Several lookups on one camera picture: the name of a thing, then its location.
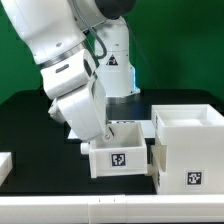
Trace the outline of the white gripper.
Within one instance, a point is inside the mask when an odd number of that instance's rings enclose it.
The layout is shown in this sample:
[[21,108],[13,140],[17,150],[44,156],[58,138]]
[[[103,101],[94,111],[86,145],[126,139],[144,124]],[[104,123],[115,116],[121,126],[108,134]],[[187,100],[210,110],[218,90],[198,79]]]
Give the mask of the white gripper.
[[99,79],[92,78],[86,85],[58,98],[57,105],[80,140],[114,138],[113,130],[106,126],[106,93]]

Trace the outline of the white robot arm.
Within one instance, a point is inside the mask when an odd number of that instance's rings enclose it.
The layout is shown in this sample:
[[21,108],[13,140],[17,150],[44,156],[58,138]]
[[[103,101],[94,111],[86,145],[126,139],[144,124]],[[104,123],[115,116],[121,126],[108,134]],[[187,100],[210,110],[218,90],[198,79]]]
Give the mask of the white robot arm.
[[96,74],[98,57],[85,32],[130,12],[137,0],[0,0],[19,37],[40,67],[52,100],[49,114],[84,141],[109,140],[106,93]]

